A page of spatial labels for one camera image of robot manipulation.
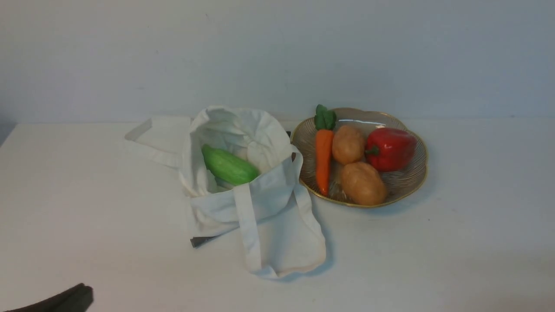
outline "red bell pepper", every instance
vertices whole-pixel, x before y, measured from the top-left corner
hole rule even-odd
[[[368,136],[366,160],[380,172],[403,169],[415,155],[416,138],[394,128],[378,128]]]

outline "cucumber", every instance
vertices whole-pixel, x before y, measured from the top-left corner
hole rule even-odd
[[[230,184],[241,185],[256,179],[260,175],[258,168],[227,150],[212,148],[208,144],[202,147],[204,164],[212,174]]]

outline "fruit bowl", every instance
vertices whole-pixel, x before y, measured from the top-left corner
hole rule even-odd
[[[292,144],[299,149],[304,157],[300,180],[309,191],[320,198],[336,204],[357,208],[377,208],[397,202],[420,188],[426,180],[428,152],[424,142],[417,134],[408,130],[400,120],[386,113],[367,112],[354,108],[336,108],[334,111],[337,114],[335,130],[339,129],[342,125],[348,124],[358,128],[367,137],[370,132],[377,128],[389,127],[402,129],[409,132],[417,139],[416,152],[407,167],[400,171],[381,173],[381,178],[388,190],[385,202],[374,206],[358,205],[354,203],[343,192],[340,181],[342,165],[335,161],[331,162],[330,190],[326,197],[320,194],[316,184],[315,137],[317,130],[314,125],[314,118],[311,117],[301,122],[291,135]]]

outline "orange carrot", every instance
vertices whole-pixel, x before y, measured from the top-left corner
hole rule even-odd
[[[321,129],[316,132],[316,183],[320,193],[327,196],[330,191],[331,142],[334,132]]]

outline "bell pepper stem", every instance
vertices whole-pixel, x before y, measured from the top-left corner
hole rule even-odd
[[[380,149],[377,146],[374,145],[374,146],[372,146],[371,149],[365,150],[364,153],[366,155],[368,155],[368,154],[378,155],[380,153]]]

